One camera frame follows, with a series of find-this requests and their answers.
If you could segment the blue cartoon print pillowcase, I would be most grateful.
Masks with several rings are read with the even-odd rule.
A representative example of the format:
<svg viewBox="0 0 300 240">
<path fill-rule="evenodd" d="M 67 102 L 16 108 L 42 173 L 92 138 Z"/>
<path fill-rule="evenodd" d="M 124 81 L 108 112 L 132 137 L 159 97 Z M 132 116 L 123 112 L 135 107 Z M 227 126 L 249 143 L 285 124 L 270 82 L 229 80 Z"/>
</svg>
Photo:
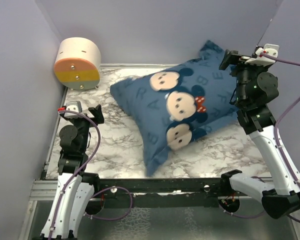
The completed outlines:
<svg viewBox="0 0 300 240">
<path fill-rule="evenodd" d="M 152 176 L 169 153 L 232 124 L 236 79 L 221 71 L 225 51 L 208 40 L 198 58 L 110 86 L 117 105 L 138 126 L 146 175 Z"/>
</svg>

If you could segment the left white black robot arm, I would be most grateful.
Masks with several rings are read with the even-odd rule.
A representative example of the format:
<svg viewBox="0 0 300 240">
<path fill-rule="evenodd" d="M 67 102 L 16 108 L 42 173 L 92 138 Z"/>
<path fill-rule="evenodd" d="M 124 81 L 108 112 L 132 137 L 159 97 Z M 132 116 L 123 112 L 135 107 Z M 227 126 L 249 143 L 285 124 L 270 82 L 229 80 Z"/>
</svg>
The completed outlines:
<svg viewBox="0 0 300 240">
<path fill-rule="evenodd" d="M 97 128 L 105 119 L 101 105 L 88 110 L 92 118 L 82 112 L 79 101 L 69 102 L 58 109 L 59 115 L 70 124 L 59 131 L 61 151 L 56 192 L 39 240 L 76 240 L 90 199 L 100 193 L 99 176 L 85 172 L 96 151 L 91 155 L 86 151 L 90 128 Z"/>
</svg>

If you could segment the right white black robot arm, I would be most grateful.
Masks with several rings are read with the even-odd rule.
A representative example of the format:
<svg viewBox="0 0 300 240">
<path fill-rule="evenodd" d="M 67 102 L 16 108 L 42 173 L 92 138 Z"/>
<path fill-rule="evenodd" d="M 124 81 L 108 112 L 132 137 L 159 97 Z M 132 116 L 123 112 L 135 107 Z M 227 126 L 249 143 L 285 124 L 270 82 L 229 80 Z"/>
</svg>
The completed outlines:
<svg viewBox="0 0 300 240">
<path fill-rule="evenodd" d="M 300 210 L 300 172 L 280 137 L 280 121 L 267 106 L 279 96 L 278 78 L 268 71 L 278 61 L 278 51 L 279 46 L 273 44 L 258 46 L 252 56 L 226 50 L 219 66 L 223 71 L 234 66 L 230 73 L 236 77 L 232 105 L 238 108 L 238 122 L 257 146 L 272 177 L 268 184 L 232 170 L 222 174 L 220 192 L 226 196 L 241 192 L 257 200 L 273 219 Z"/>
</svg>

